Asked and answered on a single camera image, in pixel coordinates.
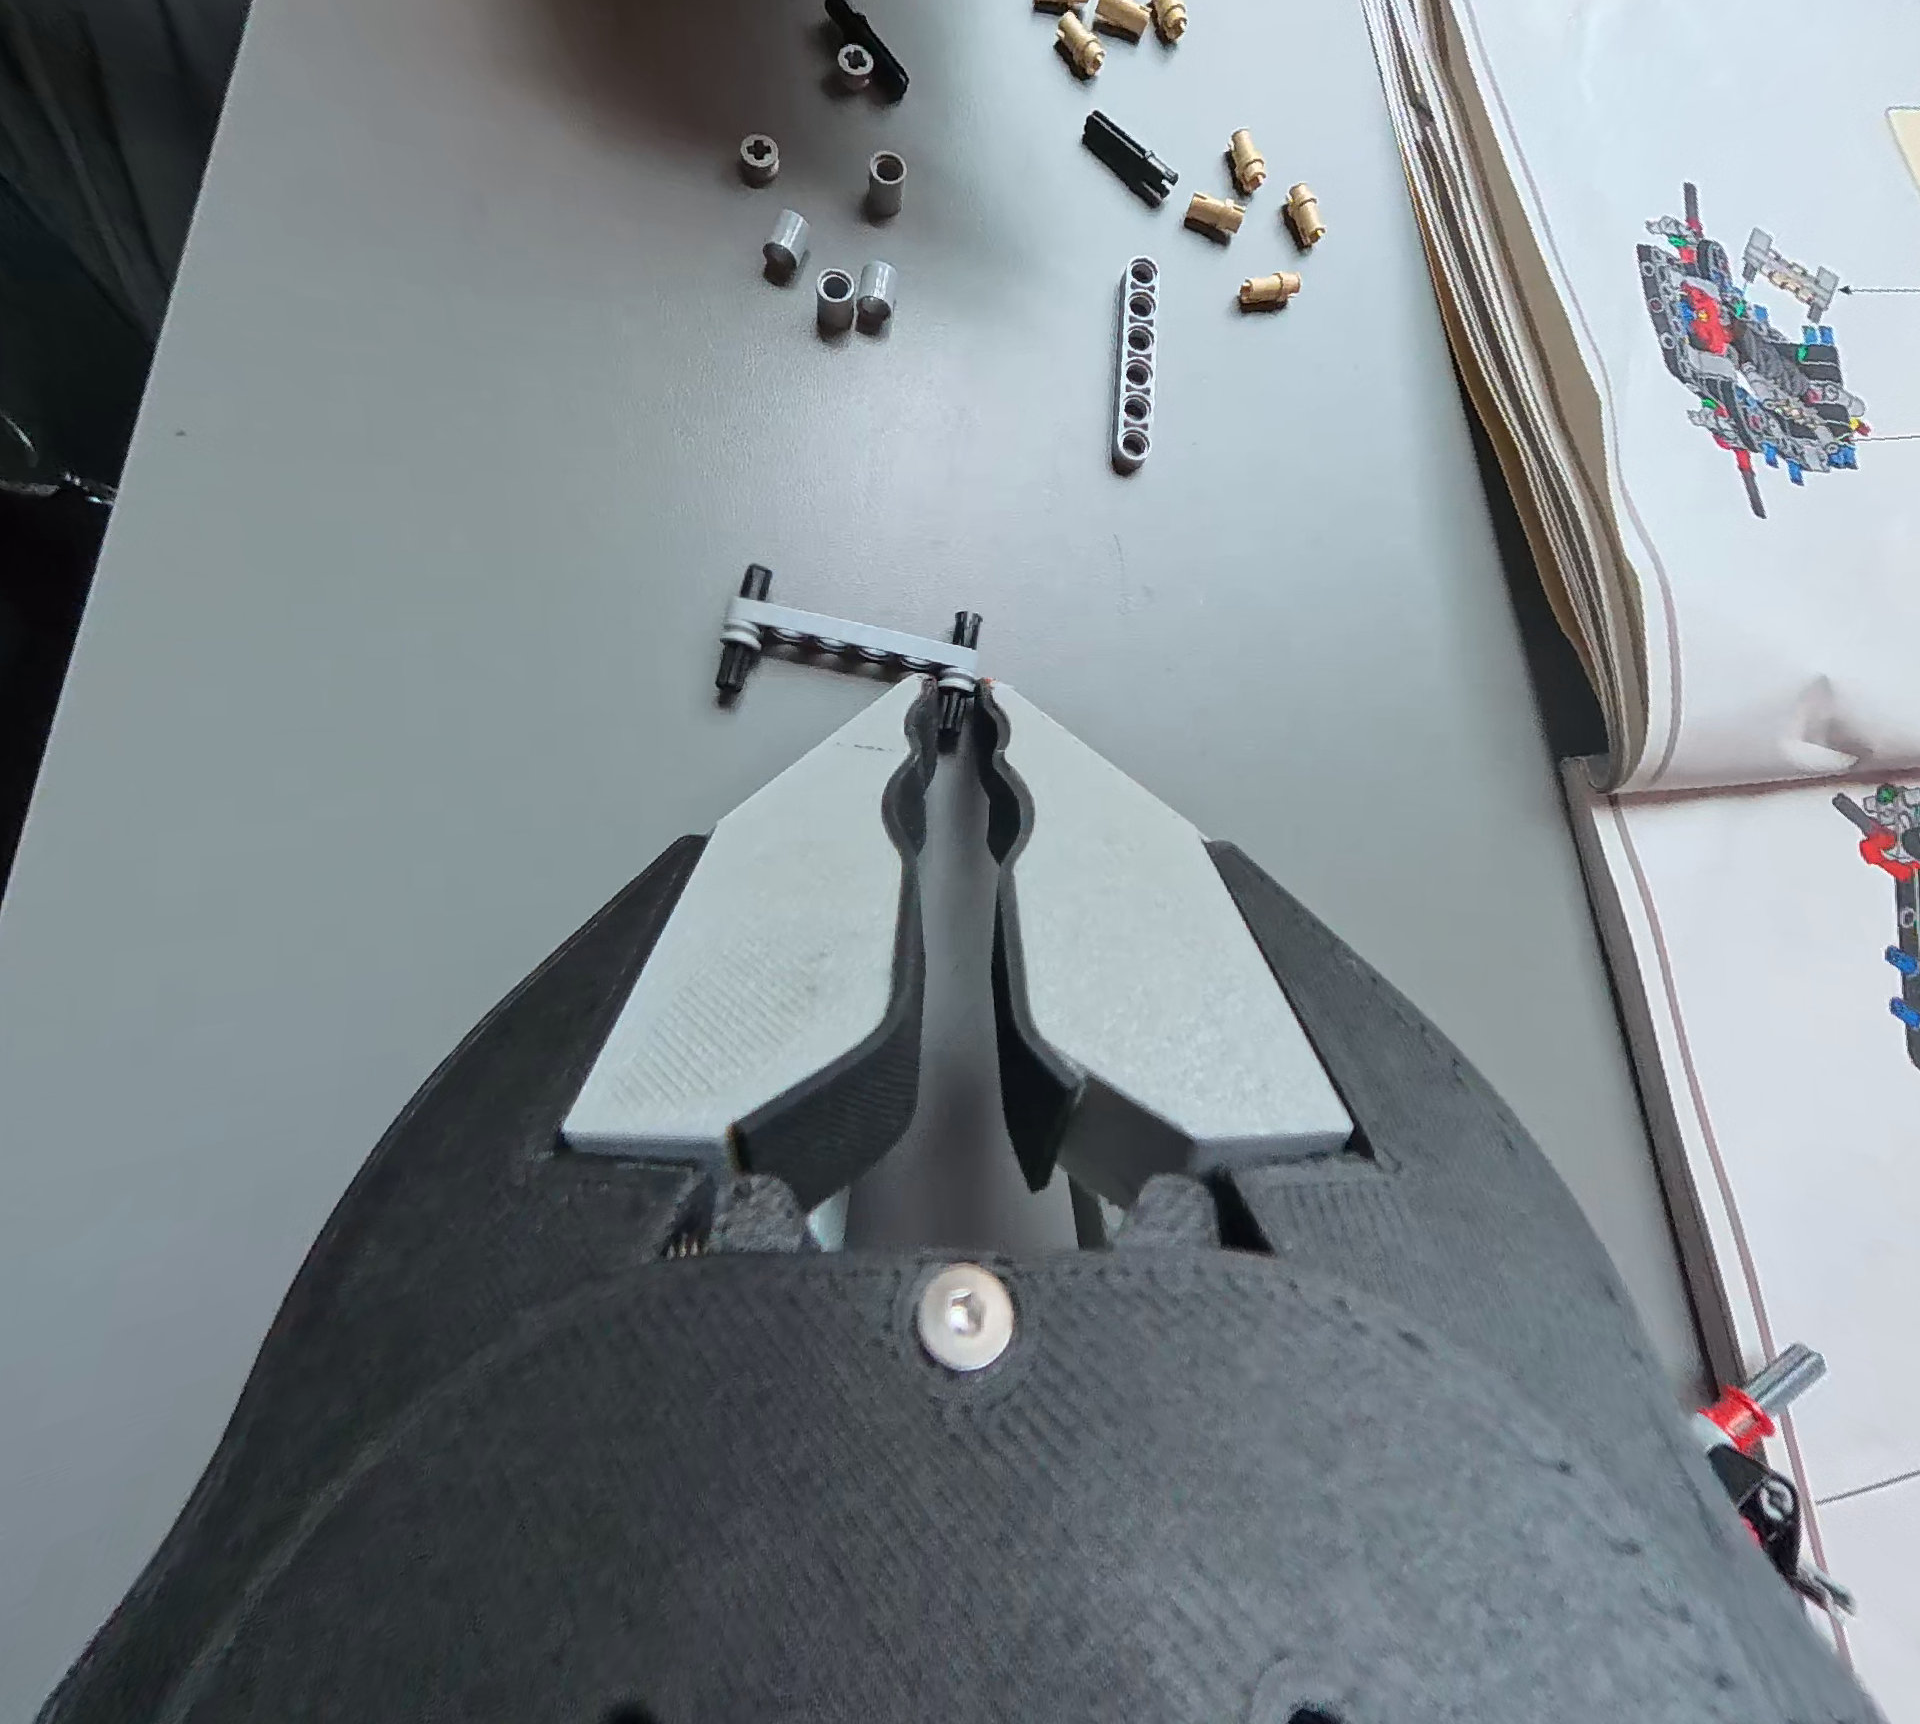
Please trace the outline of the black lego pin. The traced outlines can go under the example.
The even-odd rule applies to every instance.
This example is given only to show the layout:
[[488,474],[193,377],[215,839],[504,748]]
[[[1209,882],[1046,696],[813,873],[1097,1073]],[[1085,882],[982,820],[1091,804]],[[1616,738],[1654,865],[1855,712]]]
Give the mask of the black lego pin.
[[824,0],[824,19],[837,43],[834,52],[847,41],[866,45],[876,54],[876,91],[877,103],[899,105],[909,89],[909,77],[897,52],[876,31],[872,19],[851,6],[849,0]]
[[1179,182],[1179,174],[1163,156],[1118,127],[1116,120],[1097,107],[1085,115],[1080,143],[1105,173],[1116,177],[1116,181],[1148,209],[1161,209]]

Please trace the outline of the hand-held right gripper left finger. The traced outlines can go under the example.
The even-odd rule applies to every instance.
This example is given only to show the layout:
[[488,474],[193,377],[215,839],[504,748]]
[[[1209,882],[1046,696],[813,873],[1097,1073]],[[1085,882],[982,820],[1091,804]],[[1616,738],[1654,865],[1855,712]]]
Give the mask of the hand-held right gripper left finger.
[[594,1054],[569,1151],[842,1197],[909,1129],[940,692],[904,681],[731,809]]

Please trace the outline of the multicoloured lego assembly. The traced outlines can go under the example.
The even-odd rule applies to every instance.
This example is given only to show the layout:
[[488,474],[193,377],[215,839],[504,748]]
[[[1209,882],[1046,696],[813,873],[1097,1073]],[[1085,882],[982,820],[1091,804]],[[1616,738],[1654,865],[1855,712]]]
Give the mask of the multicoloured lego assembly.
[[1814,1610],[1830,1619],[1857,1612],[1853,1595],[1803,1558],[1801,1494],[1764,1454],[1782,1433],[1788,1407],[1827,1374],[1825,1358],[1794,1343],[1757,1373],[1724,1386],[1692,1417],[1692,1434],[1767,1564]]

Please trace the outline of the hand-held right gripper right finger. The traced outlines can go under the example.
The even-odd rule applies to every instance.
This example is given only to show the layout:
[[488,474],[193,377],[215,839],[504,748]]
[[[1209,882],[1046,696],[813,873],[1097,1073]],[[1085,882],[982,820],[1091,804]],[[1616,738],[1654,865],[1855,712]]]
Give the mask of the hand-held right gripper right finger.
[[1002,1115],[1030,1191],[1104,1249],[1156,1178],[1362,1156],[1362,1131],[1237,901],[1245,870],[1004,681],[975,698],[994,860]]

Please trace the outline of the person's leg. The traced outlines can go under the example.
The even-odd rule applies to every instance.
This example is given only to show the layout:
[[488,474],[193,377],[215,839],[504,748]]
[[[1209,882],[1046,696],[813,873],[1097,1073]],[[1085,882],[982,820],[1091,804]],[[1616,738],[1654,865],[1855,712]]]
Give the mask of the person's leg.
[[121,478],[253,0],[1,0],[3,488]]

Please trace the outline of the cluster of tan lego pins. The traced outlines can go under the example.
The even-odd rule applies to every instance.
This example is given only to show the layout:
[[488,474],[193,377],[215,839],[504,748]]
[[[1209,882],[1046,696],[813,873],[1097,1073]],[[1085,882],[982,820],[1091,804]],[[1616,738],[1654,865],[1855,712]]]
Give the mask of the cluster of tan lego pins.
[[[1091,82],[1105,62],[1105,39],[1140,45],[1146,34],[1163,49],[1187,34],[1185,0],[1031,0],[1056,16],[1054,51],[1078,82]],[[1248,203],[1267,184],[1267,160],[1248,129],[1234,129],[1220,155],[1227,196],[1192,193],[1181,227],[1225,246],[1245,220]]]

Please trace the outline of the grey lego beam with pins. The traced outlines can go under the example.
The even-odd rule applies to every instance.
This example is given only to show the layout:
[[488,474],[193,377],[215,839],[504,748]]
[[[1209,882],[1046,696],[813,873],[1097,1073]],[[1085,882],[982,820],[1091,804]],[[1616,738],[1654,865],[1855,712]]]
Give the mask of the grey lego beam with pins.
[[946,637],[927,637],[783,605],[771,597],[771,584],[769,567],[749,563],[728,601],[713,672],[713,695],[722,704],[740,698],[763,656],[919,677],[934,685],[938,748],[957,751],[983,683],[979,612],[961,608]]

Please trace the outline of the person's black jacket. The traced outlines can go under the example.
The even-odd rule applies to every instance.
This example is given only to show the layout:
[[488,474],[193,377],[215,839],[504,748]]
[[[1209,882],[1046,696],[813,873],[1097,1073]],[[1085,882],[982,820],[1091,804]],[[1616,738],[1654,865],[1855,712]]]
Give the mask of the person's black jacket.
[[105,488],[1,461],[1,880],[27,823],[111,514]]

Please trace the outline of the lego instruction booklet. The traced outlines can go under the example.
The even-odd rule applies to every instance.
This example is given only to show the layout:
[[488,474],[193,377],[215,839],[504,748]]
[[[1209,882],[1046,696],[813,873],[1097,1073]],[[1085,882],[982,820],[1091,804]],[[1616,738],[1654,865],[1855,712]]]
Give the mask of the lego instruction booklet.
[[1916,0],[1360,0],[1716,1384],[1916,1721]]

